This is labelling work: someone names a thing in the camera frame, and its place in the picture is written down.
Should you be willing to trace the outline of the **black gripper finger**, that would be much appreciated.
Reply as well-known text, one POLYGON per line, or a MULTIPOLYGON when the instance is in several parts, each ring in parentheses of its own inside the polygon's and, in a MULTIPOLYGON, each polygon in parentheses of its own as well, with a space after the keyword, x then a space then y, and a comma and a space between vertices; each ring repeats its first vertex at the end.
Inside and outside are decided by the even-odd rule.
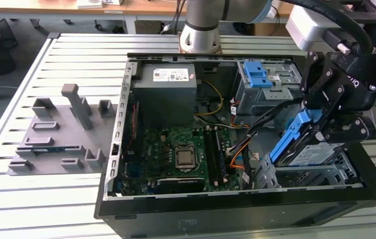
POLYGON ((350 143, 376 140, 376 125, 366 116, 356 117, 345 126, 329 126, 322 130, 326 143, 350 143))
POLYGON ((336 78, 336 72, 330 59, 322 52, 308 52, 300 84, 304 94, 302 105, 308 110, 320 110, 322 113, 318 120, 310 125, 310 134, 325 129, 345 91, 344 86, 338 86, 333 93, 326 93, 326 90, 332 89, 329 81, 336 78))

